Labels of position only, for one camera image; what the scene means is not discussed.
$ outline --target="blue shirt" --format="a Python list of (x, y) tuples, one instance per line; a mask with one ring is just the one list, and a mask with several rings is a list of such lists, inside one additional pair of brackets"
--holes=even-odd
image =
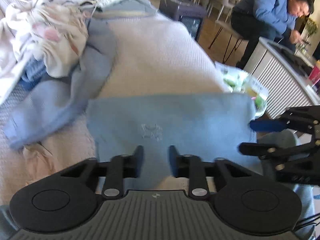
[(252, 14), (257, 20), (273, 26), (280, 34), (294, 29), (296, 17), (288, 13), (288, 0), (241, 0), (235, 9)]

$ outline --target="wall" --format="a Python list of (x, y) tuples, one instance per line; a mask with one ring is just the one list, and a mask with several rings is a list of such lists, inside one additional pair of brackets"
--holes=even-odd
[[(310, 15), (310, 18), (313, 19), (316, 23), (318, 23), (318, 25), (320, 25), (320, 0), (315, 0), (314, 6), (315, 12)], [(306, 37), (306, 35), (306, 30), (304, 30), (302, 36)], [(318, 30), (318, 32), (309, 39), (309, 42), (311, 43), (311, 45), (308, 46), (308, 54), (312, 55), (320, 42), (320, 30)]]

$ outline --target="black circular disc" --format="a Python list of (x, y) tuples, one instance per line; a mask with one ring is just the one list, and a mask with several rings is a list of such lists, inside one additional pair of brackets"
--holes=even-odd
[(10, 201), (10, 213), (20, 228), (33, 232), (61, 232), (88, 220), (97, 199), (79, 180), (43, 179), (19, 190)]
[(215, 196), (214, 207), (231, 227), (250, 235), (270, 236), (292, 230), (301, 201), (289, 188), (253, 177), (233, 178)]

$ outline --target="wooden floor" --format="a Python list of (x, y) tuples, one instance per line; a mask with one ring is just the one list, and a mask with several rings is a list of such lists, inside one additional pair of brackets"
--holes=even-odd
[[(150, 0), (150, 1), (153, 6), (155, 6), (156, 8), (159, 8), (160, 0)], [(204, 51), (208, 54), (208, 56), (213, 61), (222, 62), (223, 55), (226, 51), (226, 48), (230, 39), (230, 33), (226, 31), (222, 31), (219, 37), (216, 39), (215, 43), (212, 45), (211, 49), (208, 49), (208, 47), (210, 46), (213, 38), (215, 37), (219, 29), (217, 26), (215, 26), (215, 23), (214, 23), (215, 20), (217, 19), (217, 16), (218, 16), (218, 10), (214, 9), (210, 17), (209, 18), (207, 17), (205, 19), (198, 42), (199, 42), (199, 45), (204, 49)], [(232, 38), (227, 55), (229, 55), (235, 43), (236, 43), (236, 39)], [(243, 41), (240, 47), (237, 49), (237, 51), (231, 54), (229, 60), (226, 62), (226, 65), (235, 66), (236, 63), (241, 59), (246, 46), (247, 46), (247, 42)]]

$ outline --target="metal screw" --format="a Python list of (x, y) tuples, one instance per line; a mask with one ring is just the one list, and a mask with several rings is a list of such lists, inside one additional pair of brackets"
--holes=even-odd
[(276, 170), (277, 171), (281, 171), (283, 169), (284, 169), (284, 164), (279, 164), (279, 165), (276, 166)]
[(117, 190), (116, 188), (108, 188), (104, 191), (104, 194), (108, 197), (115, 197), (118, 196), (120, 193), (119, 190)]
[(275, 152), (275, 151), (276, 151), (276, 148), (269, 148), (269, 149), (267, 150), (268, 153), (273, 153), (273, 152)]
[(191, 191), (191, 193), (194, 196), (205, 196), (207, 194), (207, 191), (204, 188), (195, 188), (194, 190)]

